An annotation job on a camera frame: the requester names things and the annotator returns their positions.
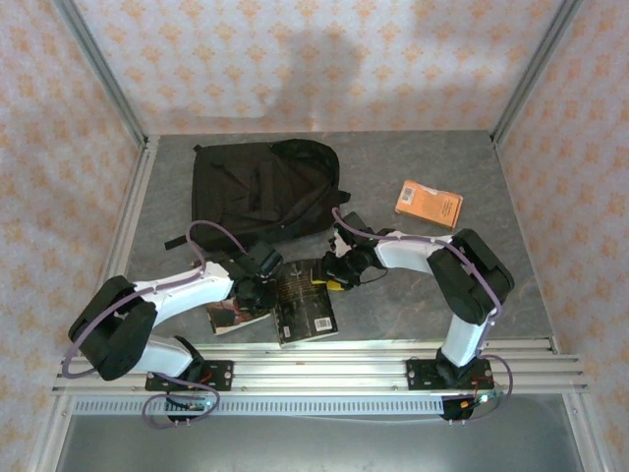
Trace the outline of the Three Days To See book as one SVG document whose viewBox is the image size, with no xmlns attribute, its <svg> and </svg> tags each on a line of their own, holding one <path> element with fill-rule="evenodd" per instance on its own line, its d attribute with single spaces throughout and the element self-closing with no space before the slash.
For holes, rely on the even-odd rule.
<svg viewBox="0 0 629 472">
<path fill-rule="evenodd" d="M 205 311 L 215 335 L 222 335 L 269 318 L 270 310 L 249 310 L 235 297 L 206 304 Z"/>
</svg>

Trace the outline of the black book with barcode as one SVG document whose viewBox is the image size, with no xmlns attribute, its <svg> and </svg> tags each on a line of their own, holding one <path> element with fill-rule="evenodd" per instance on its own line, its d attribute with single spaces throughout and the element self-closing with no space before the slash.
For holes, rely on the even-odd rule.
<svg viewBox="0 0 629 472">
<path fill-rule="evenodd" d="M 277 273 L 277 304 L 273 318 L 282 348 L 338 333 L 328 290 L 311 276 L 317 260 L 285 263 Z"/>
</svg>

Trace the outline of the black fabric backpack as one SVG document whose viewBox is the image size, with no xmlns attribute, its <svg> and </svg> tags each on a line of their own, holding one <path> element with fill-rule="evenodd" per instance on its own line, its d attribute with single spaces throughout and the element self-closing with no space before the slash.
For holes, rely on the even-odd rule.
<svg viewBox="0 0 629 472">
<path fill-rule="evenodd" d="M 224 227 L 249 248 L 327 230 L 351 194 L 329 146 L 306 139 L 194 147 L 193 221 Z"/>
</svg>

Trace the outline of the orange paperback book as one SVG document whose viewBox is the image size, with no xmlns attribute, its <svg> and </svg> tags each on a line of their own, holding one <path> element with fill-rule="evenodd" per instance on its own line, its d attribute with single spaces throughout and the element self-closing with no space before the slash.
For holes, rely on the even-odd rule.
<svg viewBox="0 0 629 472">
<path fill-rule="evenodd" d="M 463 197 L 406 180 L 395 205 L 395 212 L 453 229 L 459 219 Z"/>
</svg>

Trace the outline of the small lit circuit board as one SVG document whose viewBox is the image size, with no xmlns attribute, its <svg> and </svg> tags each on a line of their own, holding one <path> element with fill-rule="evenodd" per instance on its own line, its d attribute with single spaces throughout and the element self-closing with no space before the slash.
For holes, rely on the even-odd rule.
<svg viewBox="0 0 629 472">
<path fill-rule="evenodd" d="M 184 398 L 183 396 L 168 396 L 165 399 L 166 410 L 177 413 L 202 414 L 213 411 L 217 406 L 215 400 L 207 397 Z"/>
<path fill-rule="evenodd" d="M 474 409 L 482 404 L 488 403 L 490 400 L 504 396 L 503 391 L 493 390 L 491 392 L 482 393 L 477 397 L 461 400 L 459 406 L 462 409 Z"/>
</svg>

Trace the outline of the grey metal sheet panel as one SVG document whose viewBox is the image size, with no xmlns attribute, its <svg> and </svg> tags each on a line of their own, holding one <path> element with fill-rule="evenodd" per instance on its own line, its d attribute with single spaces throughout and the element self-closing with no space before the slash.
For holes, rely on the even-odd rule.
<svg viewBox="0 0 629 472">
<path fill-rule="evenodd" d="M 584 472 L 558 395 L 516 395 L 466 425 L 427 417 L 215 416 L 154 430 L 80 416 L 56 472 Z"/>
</svg>

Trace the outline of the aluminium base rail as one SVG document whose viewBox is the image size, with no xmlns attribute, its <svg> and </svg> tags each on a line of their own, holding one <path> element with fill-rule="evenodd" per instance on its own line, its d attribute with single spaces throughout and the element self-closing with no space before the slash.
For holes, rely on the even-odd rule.
<svg viewBox="0 0 629 472">
<path fill-rule="evenodd" d="M 234 393 L 249 395 L 396 394 L 407 390 L 407 360 L 433 358 L 437 343 L 410 340 L 321 341 L 281 347 L 273 343 L 199 346 L 210 360 L 234 364 Z M 553 351 L 546 339 L 490 340 L 495 380 L 517 393 L 588 390 L 585 367 L 575 354 Z"/>
</svg>

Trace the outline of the aluminium frame leg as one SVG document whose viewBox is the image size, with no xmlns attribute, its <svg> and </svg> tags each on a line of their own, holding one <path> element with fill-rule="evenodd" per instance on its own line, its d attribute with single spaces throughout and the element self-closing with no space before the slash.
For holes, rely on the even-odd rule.
<svg viewBox="0 0 629 472">
<path fill-rule="evenodd" d="M 593 397 L 588 393 L 562 397 L 584 472 L 614 472 Z"/>
<path fill-rule="evenodd" d="M 55 396 L 36 436 L 27 472 L 55 472 L 75 406 L 73 395 Z"/>
</svg>

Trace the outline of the aluminium corner post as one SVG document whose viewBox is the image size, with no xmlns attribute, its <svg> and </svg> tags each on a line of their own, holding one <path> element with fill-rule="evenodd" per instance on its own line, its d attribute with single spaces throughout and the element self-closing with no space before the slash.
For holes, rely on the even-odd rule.
<svg viewBox="0 0 629 472">
<path fill-rule="evenodd" d="M 144 148 L 148 137 L 143 131 L 137 114 L 129 99 L 125 96 L 76 1 L 51 1 L 74 36 L 79 49 L 102 84 L 107 97 L 119 113 L 125 128 L 136 145 L 139 148 Z"/>
<path fill-rule="evenodd" d="M 495 127 L 489 134 L 495 149 L 498 149 L 505 142 L 510 128 L 552 58 L 554 50 L 571 26 L 573 18 L 578 13 L 583 2 L 584 0 L 561 0 L 557 11 L 500 114 Z"/>
</svg>

